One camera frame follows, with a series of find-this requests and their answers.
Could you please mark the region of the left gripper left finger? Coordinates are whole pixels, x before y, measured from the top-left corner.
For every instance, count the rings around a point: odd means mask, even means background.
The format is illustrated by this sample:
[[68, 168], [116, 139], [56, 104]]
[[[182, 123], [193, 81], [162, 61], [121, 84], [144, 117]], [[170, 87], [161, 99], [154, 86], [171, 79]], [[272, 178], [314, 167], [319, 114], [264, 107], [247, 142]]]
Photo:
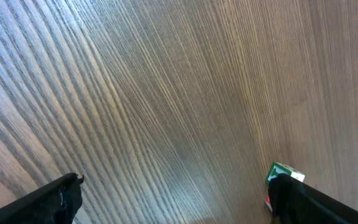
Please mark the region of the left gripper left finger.
[[0, 208], [0, 224], [72, 224], [81, 208], [84, 177], [68, 173]]

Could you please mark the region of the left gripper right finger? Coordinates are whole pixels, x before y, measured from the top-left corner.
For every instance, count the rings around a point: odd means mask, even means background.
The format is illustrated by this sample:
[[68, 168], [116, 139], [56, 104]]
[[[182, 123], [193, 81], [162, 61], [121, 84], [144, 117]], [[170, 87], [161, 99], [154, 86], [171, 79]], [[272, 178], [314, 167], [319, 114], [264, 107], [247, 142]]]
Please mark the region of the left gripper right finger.
[[268, 184], [272, 223], [358, 223], [358, 211], [286, 174]]

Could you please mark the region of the wooden block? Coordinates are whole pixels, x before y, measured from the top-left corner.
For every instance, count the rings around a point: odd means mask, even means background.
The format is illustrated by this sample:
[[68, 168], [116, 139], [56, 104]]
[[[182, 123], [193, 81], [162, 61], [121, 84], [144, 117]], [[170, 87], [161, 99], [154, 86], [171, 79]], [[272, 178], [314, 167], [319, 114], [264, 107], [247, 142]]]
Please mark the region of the wooden block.
[[[298, 170], [279, 162], [273, 162], [267, 177], [265, 179], [267, 186], [272, 179], [277, 178], [279, 174], [285, 174], [303, 182], [305, 175]], [[302, 194], [296, 191], [294, 187], [290, 189], [290, 186], [282, 186], [280, 189], [274, 189], [273, 194], [271, 191], [267, 191], [268, 195], [265, 199], [265, 204], [268, 206], [273, 215], [276, 215], [277, 208], [283, 208], [286, 205], [291, 205], [298, 200], [302, 200]]]

